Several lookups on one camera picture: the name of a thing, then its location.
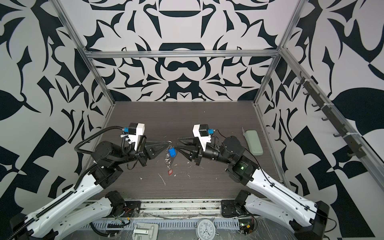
clock face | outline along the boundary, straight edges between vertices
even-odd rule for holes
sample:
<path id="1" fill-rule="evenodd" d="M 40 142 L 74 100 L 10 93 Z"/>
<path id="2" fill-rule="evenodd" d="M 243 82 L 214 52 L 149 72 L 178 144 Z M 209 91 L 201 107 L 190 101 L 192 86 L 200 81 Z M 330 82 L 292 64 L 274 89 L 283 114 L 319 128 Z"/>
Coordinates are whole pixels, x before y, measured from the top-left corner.
<path id="1" fill-rule="evenodd" d="M 212 240 L 215 233 L 215 226 L 210 220 L 202 219 L 197 224 L 196 234 L 201 240 Z"/>

robotic arm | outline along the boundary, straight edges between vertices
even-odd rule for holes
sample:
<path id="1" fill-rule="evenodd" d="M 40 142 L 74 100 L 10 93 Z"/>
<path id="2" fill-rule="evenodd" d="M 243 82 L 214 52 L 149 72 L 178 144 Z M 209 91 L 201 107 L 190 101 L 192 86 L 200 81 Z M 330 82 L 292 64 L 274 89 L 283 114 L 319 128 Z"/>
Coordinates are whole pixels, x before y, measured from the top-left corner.
<path id="1" fill-rule="evenodd" d="M 207 124 L 194 125 L 193 133 L 195 137 L 180 138 L 184 146 L 175 149 L 190 161 L 194 160 L 196 165 L 202 158 L 228 164 L 226 172 L 231 179 L 273 202 L 242 190 L 235 200 L 239 215 L 251 213 L 267 217 L 290 229 L 298 240 L 323 239 L 329 213 L 327 204 L 305 199 L 271 178 L 258 164 L 243 155 L 246 149 L 236 137 L 225 138 L 219 146 L 211 143 L 214 130 Z"/>
<path id="2" fill-rule="evenodd" d="M 125 128 L 108 127 L 76 145 L 75 151 L 91 154 L 94 164 L 79 176 L 73 187 L 44 207 L 28 215 L 20 213 L 14 216 L 10 221 L 13 234 L 8 240 L 59 240 L 96 219 L 121 215 L 125 201 L 117 191 L 109 192 L 94 204 L 71 212 L 114 183 L 122 174 L 120 164 L 139 161 L 142 166 L 146 166 L 147 159 L 154 159 L 168 147 L 167 142 L 147 141 L 143 135 L 144 127 L 141 123 L 131 123 Z M 85 143 L 112 129 L 122 131 L 121 146 L 103 141 L 96 146 L 94 152 L 80 149 Z M 129 143 L 129 147 L 125 147 L 125 142 Z"/>

patterned wallpaper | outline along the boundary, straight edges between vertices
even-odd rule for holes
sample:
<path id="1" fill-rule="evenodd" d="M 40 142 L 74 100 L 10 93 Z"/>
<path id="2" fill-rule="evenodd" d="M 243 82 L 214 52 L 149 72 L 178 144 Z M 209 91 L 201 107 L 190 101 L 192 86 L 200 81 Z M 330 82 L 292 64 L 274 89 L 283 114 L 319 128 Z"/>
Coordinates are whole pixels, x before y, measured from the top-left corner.
<path id="1" fill-rule="evenodd" d="M 277 48 L 298 0 L 62 0 L 93 51 Z"/>
<path id="2" fill-rule="evenodd" d="M 253 100 L 271 57 L 116 58 L 94 63 L 116 101 Z"/>
<path id="3" fill-rule="evenodd" d="M 0 238 L 74 184 L 110 107 L 47 0 L 0 1 Z M 86 144 L 93 147 L 94 142 Z"/>
<path id="4" fill-rule="evenodd" d="M 383 25 L 380 0 L 309 0 L 287 45 L 341 113 L 383 158 Z M 259 106 L 292 190 L 331 206 L 324 239 L 382 239 L 384 192 L 325 115 L 279 62 Z M 333 227 L 329 221 L 328 229 Z"/>

